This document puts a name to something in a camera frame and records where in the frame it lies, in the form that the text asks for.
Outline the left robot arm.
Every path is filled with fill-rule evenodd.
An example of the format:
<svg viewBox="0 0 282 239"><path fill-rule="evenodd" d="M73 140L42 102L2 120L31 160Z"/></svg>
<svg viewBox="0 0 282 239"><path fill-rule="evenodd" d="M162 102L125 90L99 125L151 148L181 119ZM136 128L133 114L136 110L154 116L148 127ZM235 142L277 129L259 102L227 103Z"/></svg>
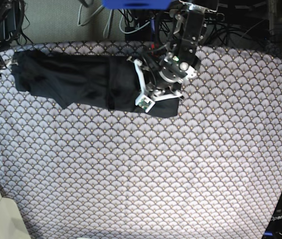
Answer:
<svg viewBox="0 0 282 239"><path fill-rule="evenodd" d="M206 31L206 14L216 13L217 0L181 0L185 8L170 10L173 27L162 46L142 53L135 61L140 98L162 101L181 98L178 86L197 76L195 53Z"/></svg>

